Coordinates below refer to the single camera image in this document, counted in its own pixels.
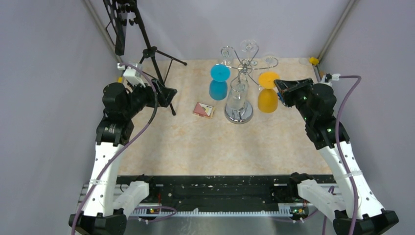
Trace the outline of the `yellow wine glass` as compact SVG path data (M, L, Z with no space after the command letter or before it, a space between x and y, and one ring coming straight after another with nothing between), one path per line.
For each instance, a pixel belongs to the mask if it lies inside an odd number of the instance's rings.
M273 113L278 107L278 95L274 83L278 79L279 75L273 71L263 72L258 78L262 90L258 95L257 106L263 113Z

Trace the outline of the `clear patterned wine glass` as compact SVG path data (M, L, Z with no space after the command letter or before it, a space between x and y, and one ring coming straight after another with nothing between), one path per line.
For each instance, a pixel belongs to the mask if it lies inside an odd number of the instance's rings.
M249 84L245 79L234 79L230 86L226 107L231 110L240 110L244 107Z

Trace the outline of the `blue wine glass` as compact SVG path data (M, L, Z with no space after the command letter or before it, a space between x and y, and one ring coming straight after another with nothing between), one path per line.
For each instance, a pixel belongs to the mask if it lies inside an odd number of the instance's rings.
M209 85L209 95L214 100L223 100L228 94L227 80L231 76L230 69L223 64L216 64L210 70L212 81Z

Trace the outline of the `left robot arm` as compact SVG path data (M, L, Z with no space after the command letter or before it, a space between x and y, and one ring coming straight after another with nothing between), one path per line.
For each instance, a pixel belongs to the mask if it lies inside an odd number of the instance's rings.
M103 89L103 118L95 138L95 157L86 195L77 212L70 215L71 234L122 235L127 219L143 200L152 202L157 189L133 181L118 197L115 186L118 169L126 149L153 121L159 107L168 107L177 94L158 79L128 90L122 83Z

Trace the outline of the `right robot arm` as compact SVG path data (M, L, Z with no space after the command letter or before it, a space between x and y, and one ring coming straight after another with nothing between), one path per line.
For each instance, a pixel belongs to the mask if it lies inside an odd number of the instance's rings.
M354 156L349 135L334 113L337 102L329 83L312 79L275 80L288 107L295 107L305 122L308 138L328 164L340 196L322 188L311 176L292 174L287 196L310 202L338 235L381 235L399 222L396 212L384 208L370 189Z

